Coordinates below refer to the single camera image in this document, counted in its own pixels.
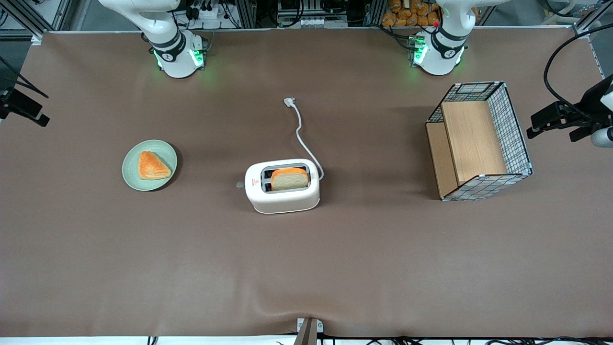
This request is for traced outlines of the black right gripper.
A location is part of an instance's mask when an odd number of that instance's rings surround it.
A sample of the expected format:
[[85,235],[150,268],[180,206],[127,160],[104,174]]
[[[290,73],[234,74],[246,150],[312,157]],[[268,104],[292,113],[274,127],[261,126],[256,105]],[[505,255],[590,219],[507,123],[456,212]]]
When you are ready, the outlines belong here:
[[5,89],[0,94],[0,120],[7,118],[11,111],[29,119],[40,127],[46,127],[50,118],[42,113],[42,106],[19,90]]

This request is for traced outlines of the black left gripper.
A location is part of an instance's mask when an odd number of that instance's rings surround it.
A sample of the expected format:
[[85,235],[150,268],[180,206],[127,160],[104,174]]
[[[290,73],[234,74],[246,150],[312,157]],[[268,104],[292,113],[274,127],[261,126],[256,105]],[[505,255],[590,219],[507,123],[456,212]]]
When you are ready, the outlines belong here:
[[551,129],[600,130],[600,98],[582,98],[576,104],[554,101],[530,116],[527,139],[534,139]]

